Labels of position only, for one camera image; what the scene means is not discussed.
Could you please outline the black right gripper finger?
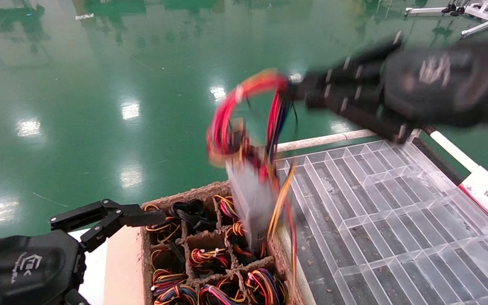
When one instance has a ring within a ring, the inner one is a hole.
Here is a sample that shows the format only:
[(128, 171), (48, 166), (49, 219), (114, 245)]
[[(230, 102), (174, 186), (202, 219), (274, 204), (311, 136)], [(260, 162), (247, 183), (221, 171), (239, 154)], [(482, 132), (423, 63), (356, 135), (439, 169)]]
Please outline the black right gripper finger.
[(376, 86), (325, 85), (305, 91), (305, 104), (326, 109), (393, 143), (406, 143), (416, 129), (415, 121), (387, 108)]
[(331, 67), (307, 71), (301, 81), (302, 92), (318, 92), (327, 85), (378, 83), (389, 55), (399, 50), (403, 34), (395, 33), (358, 53), (346, 56)]

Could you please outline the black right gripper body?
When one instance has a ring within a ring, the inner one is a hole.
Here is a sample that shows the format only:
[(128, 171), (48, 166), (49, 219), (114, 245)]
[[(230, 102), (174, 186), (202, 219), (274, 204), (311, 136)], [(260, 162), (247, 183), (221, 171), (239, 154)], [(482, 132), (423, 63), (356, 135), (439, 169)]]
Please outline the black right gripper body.
[(424, 124), (488, 124), (488, 41), (391, 54), (382, 75), (385, 106)]

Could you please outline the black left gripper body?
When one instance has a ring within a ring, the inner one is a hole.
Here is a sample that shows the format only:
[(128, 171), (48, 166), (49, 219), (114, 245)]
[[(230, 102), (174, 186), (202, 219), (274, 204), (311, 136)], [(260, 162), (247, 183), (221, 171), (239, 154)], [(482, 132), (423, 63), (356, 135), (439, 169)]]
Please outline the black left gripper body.
[(85, 269), (80, 243), (61, 230), (0, 238), (0, 305), (66, 305)]

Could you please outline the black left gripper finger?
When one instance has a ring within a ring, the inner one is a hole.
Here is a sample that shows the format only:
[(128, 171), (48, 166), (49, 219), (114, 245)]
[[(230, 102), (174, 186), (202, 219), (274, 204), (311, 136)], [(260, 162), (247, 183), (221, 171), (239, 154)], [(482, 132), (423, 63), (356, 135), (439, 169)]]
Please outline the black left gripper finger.
[(90, 305), (90, 303), (79, 293), (77, 289), (70, 289), (63, 296), (66, 305)]
[(93, 252), (124, 226), (157, 226), (165, 220), (166, 214), (161, 210), (145, 211), (139, 205), (121, 205), (111, 199), (102, 199), (53, 216), (50, 229), (68, 233), (93, 224), (93, 228), (80, 237), (83, 251)]

